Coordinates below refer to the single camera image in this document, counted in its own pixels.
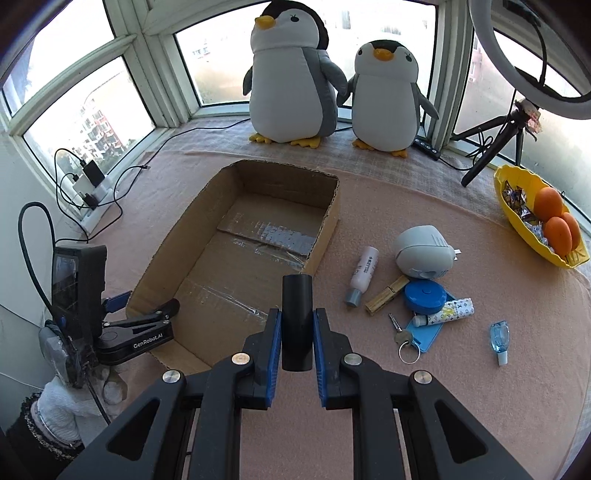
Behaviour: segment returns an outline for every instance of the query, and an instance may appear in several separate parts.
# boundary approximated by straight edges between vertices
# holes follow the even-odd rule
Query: orange
[[[534,215],[543,222],[562,215],[562,197],[558,190],[544,187],[535,194]]]
[[[577,248],[581,243],[581,229],[577,219],[573,217],[569,212],[564,212],[561,216],[562,220],[569,226],[570,236],[573,238],[573,248]]]
[[[559,257],[566,257],[573,249],[569,224],[560,217],[552,217],[544,224],[544,236]]]

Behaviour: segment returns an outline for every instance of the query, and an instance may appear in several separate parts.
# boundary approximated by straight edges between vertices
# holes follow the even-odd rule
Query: monitor screen
[[[51,302],[67,312],[77,312],[78,259],[76,257],[57,254],[54,256]]]

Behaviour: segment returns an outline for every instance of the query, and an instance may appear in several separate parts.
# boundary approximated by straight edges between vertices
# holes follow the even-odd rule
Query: penguin foot
[[[406,148],[404,150],[395,150],[393,152],[390,152],[391,155],[393,157],[402,157],[402,158],[407,158],[408,157],[408,153],[406,151]]]
[[[294,140],[293,142],[290,142],[290,145],[318,148],[318,146],[320,145],[320,137],[316,136],[312,138],[300,138],[299,140]]]
[[[256,143],[266,143],[267,145],[270,145],[273,143],[273,140],[271,140],[270,138],[267,137],[263,137],[261,134],[252,134],[250,137],[248,137],[248,139],[251,142],[256,142]]]
[[[361,150],[375,150],[374,147],[372,147],[371,145],[368,145],[367,143],[360,140],[359,138],[356,138],[355,141],[351,145],[353,145],[354,147],[359,147]]]

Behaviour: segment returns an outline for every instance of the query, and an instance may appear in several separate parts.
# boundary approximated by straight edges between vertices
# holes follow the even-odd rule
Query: window glass
[[[539,77],[541,60],[510,38],[497,33],[501,49],[513,65]],[[546,84],[563,96],[579,96],[576,89],[548,66]],[[472,62],[460,114],[454,131],[468,128],[509,112],[513,87],[501,76],[475,38]],[[517,99],[523,98],[517,93]],[[540,110],[543,130],[537,141],[529,134],[524,136],[521,163],[540,175],[578,205],[587,215],[591,214],[591,197],[587,194],[591,182],[591,153],[586,137],[591,131],[591,120],[572,120],[545,110]],[[499,128],[485,135],[496,135]],[[515,159],[515,138],[501,151]]]
[[[117,58],[66,92],[29,128],[24,138],[42,165],[54,174],[53,157],[60,147],[85,161],[95,160],[107,174],[154,124],[121,58]],[[57,154],[63,174],[81,167],[66,152]]]
[[[73,0],[32,40],[2,88],[11,113],[71,64],[113,40],[102,0]]]
[[[435,45],[436,9],[406,0],[309,0],[329,33],[328,54],[349,79],[359,46],[382,38],[397,40],[419,65],[418,86],[426,95]],[[268,3],[241,8],[177,33],[189,75],[202,105],[243,102],[242,79],[252,66],[255,17]]]

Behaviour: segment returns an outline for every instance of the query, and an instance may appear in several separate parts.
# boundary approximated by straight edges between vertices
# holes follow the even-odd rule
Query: gray bottle cap
[[[422,327],[427,324],[427,315],[415,315],[413,317],[415,327]]]
[[[345,297],[345,303],[349,307],[358,307],[359,303],[361,303],[361,290],[357,288],[350,289]]]

